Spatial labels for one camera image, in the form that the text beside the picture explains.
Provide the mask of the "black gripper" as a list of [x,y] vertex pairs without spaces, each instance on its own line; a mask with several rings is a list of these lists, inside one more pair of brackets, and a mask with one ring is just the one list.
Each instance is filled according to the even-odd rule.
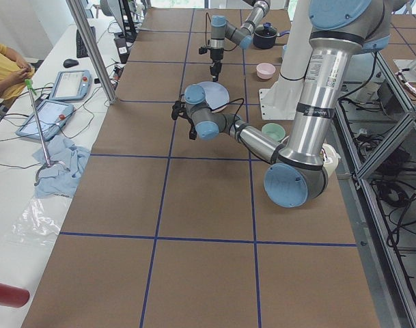
[[186,120],[190,124],[189,139],[197,139],[195,124],[186,112],[185,102],[177,100],[171,108],[171,118],[176,121],[178,118]]
[[224,48],[212,48],[211,46],[201,46],[198,49],[198,53],[203,55],[205,53],[210,53],[210,58],[212,60],[212,64],[210,66],[210,75],[212,77],[213,82],[217,82],[219,80],[219,75],[222,69],[222,60],[224,54]]

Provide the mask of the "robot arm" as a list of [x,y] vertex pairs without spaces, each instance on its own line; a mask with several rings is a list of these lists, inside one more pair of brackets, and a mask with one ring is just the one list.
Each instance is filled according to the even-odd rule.
[[375,53],[389,42],[392,12],[399,1],[312,1],[306,19],[311,25],[311,55],[296,106],[292,131],[279,143],[232,113],[217,113],[202,86],[189,85],[174,103],[173,120],[187,120],[191,139],[214,139],[225,133],[269,164],[264,189],[279,206],[293,208],[318,197],[328,173],[320,157],[322,145],[353,55]]
[[214,15],[210,20],[210,39],[206,39],[206,44],[199,48],[199,54],[210,52],[212,60],[210,75],[213,82],[219,80],[221,73],[225,39],[241,49],[248,49],[256,27],[271,8],[270,0],[246,1],[246,3],[252,5],[253,9],[240,27],[234,26],[222,15]]

